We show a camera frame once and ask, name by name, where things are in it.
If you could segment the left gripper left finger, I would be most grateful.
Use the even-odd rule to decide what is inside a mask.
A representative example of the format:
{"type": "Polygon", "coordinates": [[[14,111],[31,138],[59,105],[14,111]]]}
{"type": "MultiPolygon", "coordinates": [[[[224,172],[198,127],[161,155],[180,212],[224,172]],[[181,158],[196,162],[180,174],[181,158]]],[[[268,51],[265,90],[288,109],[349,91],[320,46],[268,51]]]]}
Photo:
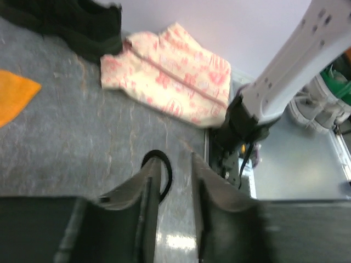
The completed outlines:
{"type": "Polygon", "coordinates": [[[161,162],[141,170],[97,202],[76,198],[54,262],[153,262],[161,162]]]}

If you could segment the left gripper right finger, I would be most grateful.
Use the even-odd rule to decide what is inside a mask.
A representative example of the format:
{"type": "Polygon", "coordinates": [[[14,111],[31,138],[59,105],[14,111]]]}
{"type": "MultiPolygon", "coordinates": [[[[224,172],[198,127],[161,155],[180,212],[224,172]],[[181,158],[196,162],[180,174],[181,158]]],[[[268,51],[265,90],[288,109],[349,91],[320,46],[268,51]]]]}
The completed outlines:
{"type": "Polygon", "coordinates": [[[199,262],[271,262],[259,202],[191,155],[192,193],[199,262]]]}

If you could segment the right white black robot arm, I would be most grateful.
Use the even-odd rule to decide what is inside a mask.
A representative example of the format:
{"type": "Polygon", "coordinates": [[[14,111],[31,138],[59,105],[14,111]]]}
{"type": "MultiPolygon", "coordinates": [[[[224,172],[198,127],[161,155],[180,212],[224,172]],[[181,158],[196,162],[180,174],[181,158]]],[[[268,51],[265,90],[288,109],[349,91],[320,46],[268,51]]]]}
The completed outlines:
{"type": "Polygon", "coordinates": [[[217,145],[233,152],[265,139],[297,92],[349,47],[350,1],[311,1],[269,65],[230,103],[217,145]]]}

